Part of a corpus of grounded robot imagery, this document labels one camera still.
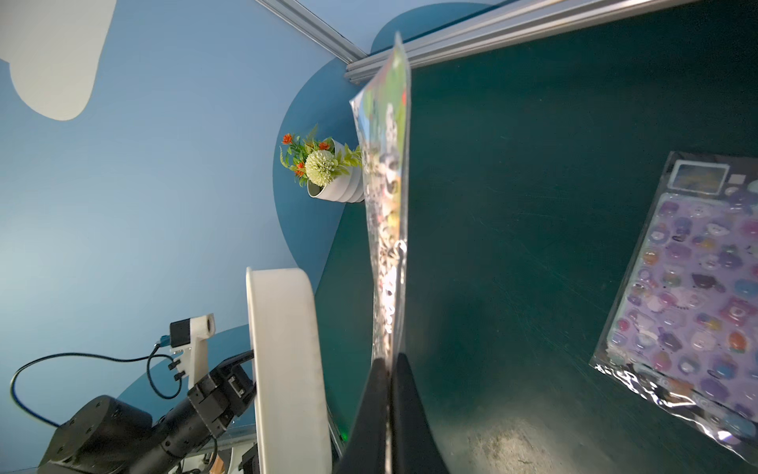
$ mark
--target black cable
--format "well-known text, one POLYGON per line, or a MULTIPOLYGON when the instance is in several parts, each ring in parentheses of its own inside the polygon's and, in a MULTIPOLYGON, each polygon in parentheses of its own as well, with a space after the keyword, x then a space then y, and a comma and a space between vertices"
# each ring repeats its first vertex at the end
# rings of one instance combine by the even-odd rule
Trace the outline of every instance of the black cable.
POLYGON ((205 469, 202 470, 200 474, 208 474, 211 472, 211 469, 213 469, 213 465, 216 464, 216 456, 218 455, 218 440, 211 436, 211 440, 213 440, 213 454, 211 454, 211 460, 208 462, 208 465, 205 467, 205 469))
MULTIPOLYGON (((166 354, 156 354, 155 352, 158 350, 159 345, 155 345, 155 349, 153 349, 152 353, 149 356, 145 357, 137 357, 136 359, 118 359, 117 357, 109 357, 109 356, 101 356, 100 354, 89 354, 84 352, 62 352, 57 354, 52 354, 49 356, 40 357, 39 359, 35 359, 30 363, 24 364, 20 369, 16 371, 16 373, 13 374, 13 377, 11 378, 11 398, 13 399, 14 403, 17 407, 21 408, 23 411, 27 412, 29 415, 33 416, 34 418, 37 418, 39 421, 46 423, 54 428, 59 428, 60 425, 50 419, 45 418, 42 415, 39 415, 38 413, 32 411, 29 407, 21 403, 21 400, 18 399, 18 396, 16 395, 16 379, 18 378, 18 375, 25 369, 28 369, 29 367, 33 366, 34 364, 40 363, 42 361, 48 360, 48 359, 55 359, 57 357, 91 357, 93 359, 103 359, 103 360, 110 360, 112 362, 119 362, 119 363, 131 363, 131 362, 140 362, 145 359, 151 359, 152 357, 164 357, 166 359, 174 361, 174 358, 166 355, 166 354)), ((179 390, 181 391, 181 380, 179 380, 179 390)))
POLYGON ((150 382, 150 387, 152 387, 152 391, 155 392, 156 395, 158 395, 160 398, 163 398, 164 400, 171 400, 172 398, 176 398, 179 396, 180 393, 182 393, 182 378, 179 377, 179 387, 177 388, 177 393, 168 396, 163 395, 161 391, 158 389, 158 387, 155 386, 155 384, 152 382, 152 376, 150 375, 150 361, 152 361, 153 357, 163 356, 164 354, 156 354, 158 352, 158 349, 160 349, 161 346, 159 344, 156 344, 155 347, 153 347, 152 352, 149 356, 146 357, 147 359, 147 369, 145 372, 147 373, 147 381, 150 382))

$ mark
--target table surface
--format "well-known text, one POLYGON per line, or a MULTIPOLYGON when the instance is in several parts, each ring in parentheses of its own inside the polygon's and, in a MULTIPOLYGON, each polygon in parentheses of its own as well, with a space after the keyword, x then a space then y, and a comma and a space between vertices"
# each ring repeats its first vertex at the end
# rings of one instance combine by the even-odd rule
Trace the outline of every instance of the table surface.
MULTIPOLYGON (((413 71, 406 347, 451 472, 756 472, 589 366, 670 150, 758 156, 758 7, 699 2, 413 71)), ((316 294, 343 432, 362 205, 316 294)))

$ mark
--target green chrysanthemum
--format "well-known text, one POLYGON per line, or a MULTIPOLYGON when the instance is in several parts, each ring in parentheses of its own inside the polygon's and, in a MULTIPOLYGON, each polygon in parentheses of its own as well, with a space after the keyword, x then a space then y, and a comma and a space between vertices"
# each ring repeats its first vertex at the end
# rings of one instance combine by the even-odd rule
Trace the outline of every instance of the green chrysanthemum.
POLYGON ((319 149, 305 160, 305 174, 314 184, 324 187, 332 182, 339 166, 332 152, 319 149))

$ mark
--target white sticker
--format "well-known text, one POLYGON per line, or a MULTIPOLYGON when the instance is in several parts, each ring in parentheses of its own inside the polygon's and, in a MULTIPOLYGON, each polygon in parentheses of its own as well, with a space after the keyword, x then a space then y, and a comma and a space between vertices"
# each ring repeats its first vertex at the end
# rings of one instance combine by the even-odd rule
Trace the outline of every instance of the white sticker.
POLYGON ((733 174, 729 177, 729 184, 742 184, 745 182, 744 174, 733 174))

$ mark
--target white bracket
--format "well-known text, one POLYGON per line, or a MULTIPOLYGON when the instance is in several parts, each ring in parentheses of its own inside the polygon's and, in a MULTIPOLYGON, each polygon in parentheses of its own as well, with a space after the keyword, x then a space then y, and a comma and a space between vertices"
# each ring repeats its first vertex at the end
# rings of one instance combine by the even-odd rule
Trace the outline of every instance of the white bracket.
POLYGON ((172 347, 177 373, 184 372, 187 388, 208 374, 208 338, 216 334, 213 313, 189 320, 189 344, 172 347))

